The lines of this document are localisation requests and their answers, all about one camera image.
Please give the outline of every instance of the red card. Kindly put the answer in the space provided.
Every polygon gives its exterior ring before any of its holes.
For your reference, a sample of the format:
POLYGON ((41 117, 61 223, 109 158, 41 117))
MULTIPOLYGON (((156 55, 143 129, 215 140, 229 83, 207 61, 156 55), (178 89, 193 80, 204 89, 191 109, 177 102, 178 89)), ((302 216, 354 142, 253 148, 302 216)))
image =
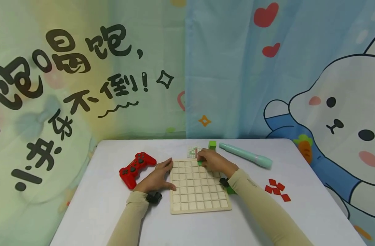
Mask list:
POLYGON ((275 179, 269 179, 269 184, 272 186, 276 186, 276 180, 275 179))
POLYGON ((278 188, 272 188, 272 191, 274 192, 275 195, 279 195, 280 196, 280 190, 278 188))
POLYGON ((287 195, 287 194, 283 194, 283 195, 281 195, 281 197, 283 198, 283 201, 285 201, 285 202, 290 202, 291 201, 289 195, 287 195))
POLYGON ((276 185, 276 187, 278 187, 278 189, 280 189, 281 191, 283 191, 285 189, 285 186, 283 184, 281 184, 281 183, 278 183, 276 185))
POLYGON ((270 186, 265 186, 265 191, 267 191, 269 194, 272 194, 272 187, 270 186))

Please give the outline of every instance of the black watch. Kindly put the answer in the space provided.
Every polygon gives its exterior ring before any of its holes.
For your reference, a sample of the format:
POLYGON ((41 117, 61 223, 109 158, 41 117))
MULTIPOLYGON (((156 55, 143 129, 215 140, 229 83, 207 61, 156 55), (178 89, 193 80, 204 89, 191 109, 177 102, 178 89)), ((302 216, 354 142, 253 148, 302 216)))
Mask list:
POLYGON ((161 199, 162 199, 162 194, 160 194, 159 192, 156 192, 154 195, 148 194, 145 200, 149 202, 150 204, 158 204, 161 199))

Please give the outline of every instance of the game controller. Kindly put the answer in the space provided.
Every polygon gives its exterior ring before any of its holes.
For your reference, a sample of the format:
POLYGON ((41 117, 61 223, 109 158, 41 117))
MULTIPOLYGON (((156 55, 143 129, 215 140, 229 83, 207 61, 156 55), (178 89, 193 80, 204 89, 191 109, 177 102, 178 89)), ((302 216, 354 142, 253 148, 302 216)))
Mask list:
POLYGON ((141 169, 147 165, 156 165, 156 160, 147 153, 141 152, 136 154, 136 158, 127 166, 119 170, 119 176, 125 182, 129 189, 136 187, 136 177, 141 169))

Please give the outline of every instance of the white table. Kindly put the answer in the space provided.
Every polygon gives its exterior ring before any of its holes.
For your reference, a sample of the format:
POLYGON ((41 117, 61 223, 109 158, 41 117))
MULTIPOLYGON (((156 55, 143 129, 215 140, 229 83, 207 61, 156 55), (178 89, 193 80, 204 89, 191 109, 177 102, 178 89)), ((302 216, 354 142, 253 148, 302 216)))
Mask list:
MULTIPOLYGON (((271 170, 243 160, 217 147, 218 153, 244 169, 261 187, 272 178, 283 183, 291 202, 271 195, 291 215, 316 246, 365 245, 310 166, 287 139, 216 140, 244 148, 273 160, 271 170)), ((118 171, 138 152, 158 162, 170 156, 187 158, 187 147, 208 147, 209 140, 104 140, 99 143, 86 173, 60 223, 51 246, 103 246, 125 208, 130 190, 118 171)), ((151 171, 141 172, 137 182, 151 171)), ((157 207, 149 209, 141 228, 140 245, 270 245, 237 195, 230 195, 232 210, 171 215, 169 191, 157 207)))

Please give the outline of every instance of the pink cheek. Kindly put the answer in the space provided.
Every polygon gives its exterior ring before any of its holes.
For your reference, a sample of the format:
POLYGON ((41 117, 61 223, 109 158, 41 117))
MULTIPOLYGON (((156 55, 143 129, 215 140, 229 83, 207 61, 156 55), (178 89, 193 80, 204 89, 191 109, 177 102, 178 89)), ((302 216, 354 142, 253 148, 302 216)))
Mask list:
POLYGON ((316 106, 321 104, 321 99, 318 96, 312 96, 309 100, 309 105, 316 106))
POLYGON ((374 154, 367 152, 367 151, 360 151, 358 153, 358 156, 368 166, 375 167, 375 155, 374 154))

